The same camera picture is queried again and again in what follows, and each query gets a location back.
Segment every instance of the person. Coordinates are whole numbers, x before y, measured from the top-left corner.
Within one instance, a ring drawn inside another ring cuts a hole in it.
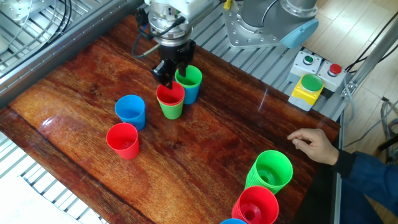
[[[321,129],[299,129],[287,139],[310,159],[331,165],[341,175],[340,223],[383,223],[364,194],[398,217],[398,166],[362,152],[337,150]]]

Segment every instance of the green button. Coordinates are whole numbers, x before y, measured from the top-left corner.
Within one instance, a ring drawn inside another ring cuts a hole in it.
[[[314,74],[304,75],[301,79],[301,84],[310,91],[318,91],[323,86],[322,79]]]
[[[311,65],[313,62],[313,58],[311,56],[305,56],[304,60],[303,60],[304,64],[306,65]]]

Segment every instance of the floor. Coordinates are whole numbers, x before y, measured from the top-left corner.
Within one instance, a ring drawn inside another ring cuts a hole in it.
[[[398,11],[398,0],[318,0],[319,28],[304,47],[343,67],[354,62],[371,43],[386,22]],[[381,37],[373,44],[376,46]],[[380,118],[384,96],[398,100],[398,50],[379,63],[354,94],[355,118],[345,130],[345,144],[360,138]],[[351,116],[351,106],[346,117]],[[396,118],[392,113],[389,119]],[[362,141],[346,150],[362,151],[385,160],[376,148],[385,141],[381,124]],[[398,218],[382,205],[370,200],[384,223],[398,223]]]

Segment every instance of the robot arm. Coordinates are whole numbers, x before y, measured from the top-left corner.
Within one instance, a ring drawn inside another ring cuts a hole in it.
[[[150,5],[147,19],[136,15],[140,36],[154,39],[160,54],[160,63],[151,72],[160,84],[171,88],[176,69],[185,76],[196,46],[190,40],[192,29],[211,11],[213,0],[145,0],[145,3]],[[149,34],[141,29],[147,23],[150,24]]]
[[[317,0],[245,0],[236,15],[236,20],[240,22],[238,28],[241,29],[237,31],[253,35],[253,40],[264,40],[262,36],[272,35],[289,48],[297,47],[318,27],[315,19],[318,10],[316,2]],[[213,0],[145,0],[145,3],[150,5],[148,15],[143,9],[136,14],[140,32],[138,39],[142,36],[148,40],[154,39],[158,45],[141,56],[135,56],[136,41],[133,56],[142,58],[158,50],[160,63],[151,72],[160,84],[171,88],[176,69],[185,76],[185,69],[193,59],[196,46],[190,40],[192,29],[213,9]],[[147,34],[141,27],[148,23],[150,32]]]

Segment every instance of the human hand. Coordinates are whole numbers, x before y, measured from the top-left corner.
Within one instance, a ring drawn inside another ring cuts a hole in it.
[[[289,136],[287,139],[292,140],[296,145],[296,149],[300,149],[315,162],[335,165],[338,159],[338,150],[333,147],[321,129],[299,129]]]

